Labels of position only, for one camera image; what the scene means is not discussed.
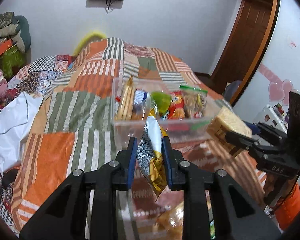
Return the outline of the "orange sleeve right forearm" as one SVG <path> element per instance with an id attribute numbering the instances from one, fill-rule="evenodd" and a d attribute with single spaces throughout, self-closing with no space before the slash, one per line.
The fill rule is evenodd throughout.
<path id="1" fill-rule="evenodd" d="M 279 227 L 286 230 L 300 212 L 300 188 L 296 184 L 286 198 L 279 200 L 274 207 L 274 214 Z"/>

